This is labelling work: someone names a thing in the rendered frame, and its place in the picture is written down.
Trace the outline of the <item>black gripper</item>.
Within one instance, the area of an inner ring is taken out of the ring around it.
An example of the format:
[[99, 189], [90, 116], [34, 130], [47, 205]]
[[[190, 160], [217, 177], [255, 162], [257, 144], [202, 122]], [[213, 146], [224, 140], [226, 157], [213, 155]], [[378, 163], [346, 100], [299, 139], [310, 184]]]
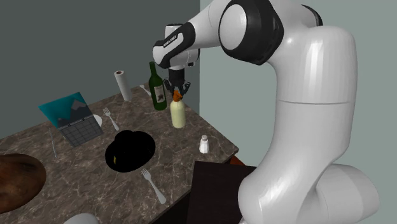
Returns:
[[165, 88], [171, 93], [174, 93], [175, 87], [180, 87], [180, 94], [182, 96], [187, 93], [191, 83], [189, 81], [185, 81], [185, 70], [184, 69], [168, 69], [169, 79], [164, 78]]

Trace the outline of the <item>green wine bottle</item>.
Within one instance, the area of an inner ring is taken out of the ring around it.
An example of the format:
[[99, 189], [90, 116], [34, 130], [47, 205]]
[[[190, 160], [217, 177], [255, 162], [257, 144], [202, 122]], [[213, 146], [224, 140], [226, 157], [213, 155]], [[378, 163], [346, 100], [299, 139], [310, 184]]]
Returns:
[[165, 97], [164, 83], [163, 79], [157, 74], [155, 63], [153, 61], [149, 62], [151, 76], [148, 82], [151, 97], [153, 101], [153, 106], [156, 110], [165, 110], [167, 107], [167, 101]]

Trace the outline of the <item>cream bottle with orange cap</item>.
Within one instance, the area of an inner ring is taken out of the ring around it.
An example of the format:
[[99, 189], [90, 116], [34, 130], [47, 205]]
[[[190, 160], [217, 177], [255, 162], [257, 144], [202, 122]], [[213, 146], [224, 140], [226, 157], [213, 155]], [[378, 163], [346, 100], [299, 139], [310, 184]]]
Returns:
[[172, 125], [177, 128], [183, 128], [186, 124], [185, 104], [182, 101], [183, 96], [178, 90], [173, 93], [173, 100], [170, 103]]

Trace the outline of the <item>white paper towel roll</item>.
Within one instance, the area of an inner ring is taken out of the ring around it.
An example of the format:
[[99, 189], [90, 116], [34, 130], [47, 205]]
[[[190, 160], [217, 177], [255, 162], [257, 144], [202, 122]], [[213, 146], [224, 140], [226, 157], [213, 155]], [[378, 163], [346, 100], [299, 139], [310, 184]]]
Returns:
[[132, 100], [132, 92], [129, 87], [125, 71], [115, 71], [114, 76], [115, 76], [116, 82], [118, 84], [118, 87], [120, 89], [120, 92], [123, 96], [124, 101], [131, 101]]

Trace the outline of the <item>white salt shaker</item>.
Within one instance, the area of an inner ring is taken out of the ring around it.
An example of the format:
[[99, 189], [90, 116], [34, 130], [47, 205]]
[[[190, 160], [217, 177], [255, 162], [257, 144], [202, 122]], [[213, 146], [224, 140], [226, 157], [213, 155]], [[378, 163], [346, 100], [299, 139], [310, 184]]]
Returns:
[[209, 152], [209, 141], [206, 135], [202, 135], [201, 137], [199, 151], [203, 154]]

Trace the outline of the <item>small silver fork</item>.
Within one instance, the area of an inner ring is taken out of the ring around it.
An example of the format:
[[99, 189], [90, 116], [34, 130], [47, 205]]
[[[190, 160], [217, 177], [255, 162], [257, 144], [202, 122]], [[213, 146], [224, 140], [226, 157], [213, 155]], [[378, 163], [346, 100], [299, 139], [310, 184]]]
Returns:
[[108, 108], [103, 108], [102, 109], [104, 114], [111, 120], [111, 123], [113, 124], [113, 127], [115, 128], [115, 130], [119, 131], [119, 126], [116, 124], [116, 122], [113, 120], [113, 118], [111, 117], [111, 112]]

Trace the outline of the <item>black hat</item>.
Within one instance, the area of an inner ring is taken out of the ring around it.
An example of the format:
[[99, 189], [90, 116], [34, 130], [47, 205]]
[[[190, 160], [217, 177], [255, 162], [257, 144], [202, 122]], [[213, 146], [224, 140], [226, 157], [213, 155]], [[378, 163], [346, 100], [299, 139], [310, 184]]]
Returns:
[[145, 165], [155, 154], [155, 140], [146, 132], [123, 130], [107, 147], [107, 165], [117, 172], [131, 172]]

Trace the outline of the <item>large silver fork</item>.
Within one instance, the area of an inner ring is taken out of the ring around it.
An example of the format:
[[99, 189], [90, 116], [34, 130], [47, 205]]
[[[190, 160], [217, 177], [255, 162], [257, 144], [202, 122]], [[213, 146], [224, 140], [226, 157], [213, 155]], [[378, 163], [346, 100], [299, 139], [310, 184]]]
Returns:
[[159, 203], [161, 204], [165, 204], [167, 202], [167, 199], [165, 198], [165, 196], [163, 195], [163, 193], [157, 188], [157, 186], [154, 184], [154, 182], [151, 179], [151, 174], [146, 170], [146, 169], [142, 169], [141, 173], [143, 175], [143, 177], [149, 181], [150, 185], [152, 186], [152, 188], [154, 189], [156, 196], [158, 198]]

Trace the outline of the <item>open laptop with teal screen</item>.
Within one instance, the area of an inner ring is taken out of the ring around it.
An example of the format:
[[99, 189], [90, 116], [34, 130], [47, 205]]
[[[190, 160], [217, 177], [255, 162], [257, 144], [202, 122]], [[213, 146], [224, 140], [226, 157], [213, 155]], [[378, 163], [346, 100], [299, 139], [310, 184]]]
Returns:
[[72, 147], [103, 134], [80, 92], [38, 106]]

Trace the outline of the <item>thin grey knife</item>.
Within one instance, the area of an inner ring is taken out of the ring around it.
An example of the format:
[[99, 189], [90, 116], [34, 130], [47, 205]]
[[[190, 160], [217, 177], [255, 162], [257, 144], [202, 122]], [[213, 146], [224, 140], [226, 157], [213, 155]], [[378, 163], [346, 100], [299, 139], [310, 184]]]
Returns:
[[49, 131], [50, 138], [51, 138], [51, 141], [52, 141], [52, 148], [53, 148], [54, 157], [58, 158], [57, 151], [55, 149], [55, 141], [54, 141], [54, 138], [53, 138], [53, 134], [52, 134], [51, 128], [48, 128], [48, 131]]

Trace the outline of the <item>grey rounded object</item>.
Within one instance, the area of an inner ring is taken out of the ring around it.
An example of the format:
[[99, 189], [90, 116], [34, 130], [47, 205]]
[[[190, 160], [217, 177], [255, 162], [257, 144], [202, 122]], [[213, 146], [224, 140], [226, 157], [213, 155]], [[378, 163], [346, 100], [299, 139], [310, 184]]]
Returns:
[[90, 213], [80, 213], [69, 218], [63, 224], [99, 224], [99, 220]]

